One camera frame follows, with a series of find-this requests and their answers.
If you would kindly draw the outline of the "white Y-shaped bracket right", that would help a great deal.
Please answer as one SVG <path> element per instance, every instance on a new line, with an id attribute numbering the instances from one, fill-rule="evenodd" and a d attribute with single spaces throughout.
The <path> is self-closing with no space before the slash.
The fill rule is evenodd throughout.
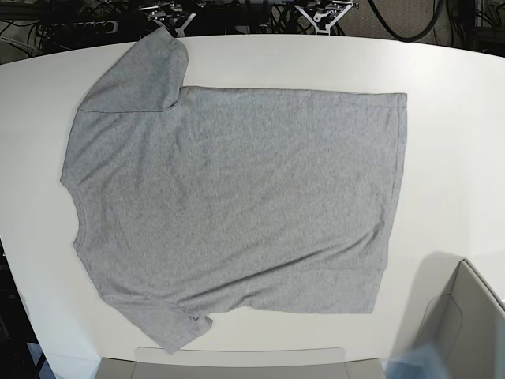
<path id="1" fill-rule="evenodd" d="M 354 1 L 294 1 L 294 8 L 314 27 L 315 33 L 326 36 L 349 11 L 358 7 Z"/>

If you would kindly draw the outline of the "black power strip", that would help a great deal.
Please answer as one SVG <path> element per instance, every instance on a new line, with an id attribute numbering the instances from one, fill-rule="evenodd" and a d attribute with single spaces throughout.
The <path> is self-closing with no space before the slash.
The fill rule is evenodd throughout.
<path id="1" fill-rule="evenodd" d="M 57 32 L 65 36 L 105 36 L 112 35 L 119 30 L 117 21 L 78 21 L 73 23 L 52 24 Z"/>

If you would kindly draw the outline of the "grey T-shirt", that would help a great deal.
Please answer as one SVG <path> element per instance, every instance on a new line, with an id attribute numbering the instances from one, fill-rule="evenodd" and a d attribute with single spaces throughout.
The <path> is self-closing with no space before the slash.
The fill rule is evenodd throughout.
<path id="1" fill-rule="evenodd" d="M 159 28 L 77 109 L 61 181 L 100 298 L 169 353 L 243 306 L 371 313 L 406 95 L 186 87 L 188 64 Z"/>

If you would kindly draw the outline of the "blue cloth in corner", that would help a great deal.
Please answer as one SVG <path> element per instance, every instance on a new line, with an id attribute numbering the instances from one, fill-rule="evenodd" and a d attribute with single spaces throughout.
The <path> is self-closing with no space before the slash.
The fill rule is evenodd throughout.
<path id="1" fill-rule="evenodd" d="M 385 362 L 387 379 L 446 378 L 447 372 L 435 346 L 427 343 Z"/>

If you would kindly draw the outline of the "grey tray at front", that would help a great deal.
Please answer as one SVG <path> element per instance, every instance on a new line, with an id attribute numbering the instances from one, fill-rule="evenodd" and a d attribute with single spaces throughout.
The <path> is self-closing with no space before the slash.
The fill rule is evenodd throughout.
<path id="1" fill-rule="evenodd" d="M 97 378 L 385 378 L 377 358 L 347 361 L 342 348 L 189 351 L 139 347 L 134 360 L 103 358 Z"/>

